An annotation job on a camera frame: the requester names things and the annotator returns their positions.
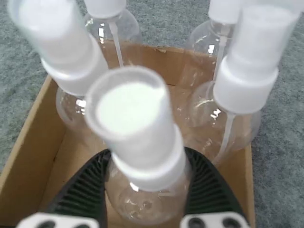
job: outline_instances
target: bottle shoulder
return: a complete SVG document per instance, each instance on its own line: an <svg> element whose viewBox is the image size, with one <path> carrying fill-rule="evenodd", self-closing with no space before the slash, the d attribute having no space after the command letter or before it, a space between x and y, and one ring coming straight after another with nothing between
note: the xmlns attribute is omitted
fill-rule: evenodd
<svg viewBox="0 0 304 228"><path fill-rule="evenodd" d="M68 126L84 122L86 100L64 92L58 88L56 94L56 109L60 118Z"/></svg>
<svg viewBox="0 0 304 228"><path fill-rule="evenodd" d="M94 18L89 14L85 16L86 29L97 39L113 39L108 19ZM142 42L142 35L135 16L125 9L120 16L111 19L116 23L118 37L124 41Z"/></svg>

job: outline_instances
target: plastic tube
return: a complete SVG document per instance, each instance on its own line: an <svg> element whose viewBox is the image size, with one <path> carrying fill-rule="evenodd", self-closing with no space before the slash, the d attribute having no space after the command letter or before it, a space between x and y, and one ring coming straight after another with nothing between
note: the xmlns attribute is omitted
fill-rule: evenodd
<svg viewBox="0 0 304 228"><path fill-rule="evenodd" d="M116 53L117 53L117 58L118 58L118 62L119 62L119 66L123 67L124 66L124 61L123 61L123 56L122 56L122 52L120 49L120 44L119 44L119 39L118 39L118 28L115 22L109 22L109 27L111 30L111 33L113 35L113 40L114 40L114 44L115 44L115 48L116 48Z"/></svg>
<svg viewBox="0 0 304 228"><path fill-rule="evenodd" d="M227 120L226 120L226 125L225 125L225 132L224 132L224 136L223 136L223 141L222 141L222 144L220 146L220 150L219 150L217 156L215 157L215 159L213 161L214 164L218 164L219 161L225 156L225 153L227 153L227 146L228 146L229 137L230 137L230 134L231 134L231 128L232 128L234 118L235 118L234 114L227 113Z"/></svg>

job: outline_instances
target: clear plastic bottle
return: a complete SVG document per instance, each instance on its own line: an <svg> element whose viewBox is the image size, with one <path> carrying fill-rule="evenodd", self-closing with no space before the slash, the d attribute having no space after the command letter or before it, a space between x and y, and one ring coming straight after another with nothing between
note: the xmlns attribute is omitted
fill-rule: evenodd
<svg viewBox="0 0 304 228"><path fill-rule="evenodd" d="M59 116L88 152L99 152L103 141L86 125L84 96L108 65L98 43L87 32L76 2L11 0L9 12L58 84Z"/></svg>
<svg viewBox="0 0 304 228"><path fill-rule="evenodd" d="M219 164L230 150L242 149L252 141L298 18L293 7L272 1L243 8L215 82L200 85L188 100L184 116L191 136L186 144Z"/></svg>
<svg viewBox="0 0 304 228"><path fill-rule="evenodd" d="M187 102L198 86L215 80L230 46L242 4L241 0L211 0L209 20L197 26L185 44L181 75L174 90L177 99L173 103L175 118L184 138L190 138Z"/></svg>
<svg viewBox="0 0 304 228"><path fill-rule="evenodd" d="M130 227L160 227L164 223L178 224L190 184L190 165L179 180L155 192L136 187L111 161L105 188L112 207Z"/></svg>
<svg viewBox="0 0 304 228"><path fill-rule="evenodd" d="M109 68L142 65L142 34L126 0L85 0L86 29L99 43Z"/></svg>
<svg viewBox="0 0 304 228"><path fill-rule="evenodd" d="M139 66L110 70L86 99L86 121L112 151L105 187L113 208L130 227L179 222L191 168L164 80Z"/></svg>

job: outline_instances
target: white cap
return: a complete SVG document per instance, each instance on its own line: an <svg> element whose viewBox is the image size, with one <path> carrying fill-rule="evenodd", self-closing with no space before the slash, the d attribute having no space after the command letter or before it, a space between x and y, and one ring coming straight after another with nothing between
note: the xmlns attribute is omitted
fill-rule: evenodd
<svg viewBox="0 0 304 228"><path fill-rule="evenodd" d="M236 24L244 0L210 0L209 18L222 24Z"/></svg>
<svg viewBox="0 0 304 228"><path fill-rule="evenodd" d="M100 47L93 36L90 36L92 48L85 58L70 65L67 71L53 67L41 58L45 70L57 82L58 86L68 94L85 96L91 85L105 73L109 67Z"/></svg>
<svg viewBox="0 0 304 228"><path fill-rule="evenodd" d="M100 19L113 18L127 6L126 0L85 0L88 13Z"/></svg>
<svg viewBox="0 0 304 228"><path fill-rule="evenodd" d="M235 114L250 114L266 104L299 15L274 5L244 8L213 89L218 105Z"/></svg>
<svg viewBox="0 0 304 228"><path fill-rule="evenodd" d="M154 71L140 66L108 71L87 93L85 117L117 167L140 189L165 189L183 172L182 136L168 88Z"/></svg>
<svg viewBox="0 0 304 228"><path fill-rule="evenodd" d="M10 0L10 16L54 67L77 61L91 41L74 0Z"/></svg>
<svg viewBox="0 0 304 228"><path fill-rule="evenodd" d="M10 0L9 12L65 92L84 96L106 70L97 42L85 29L74 0Z"/></svg>

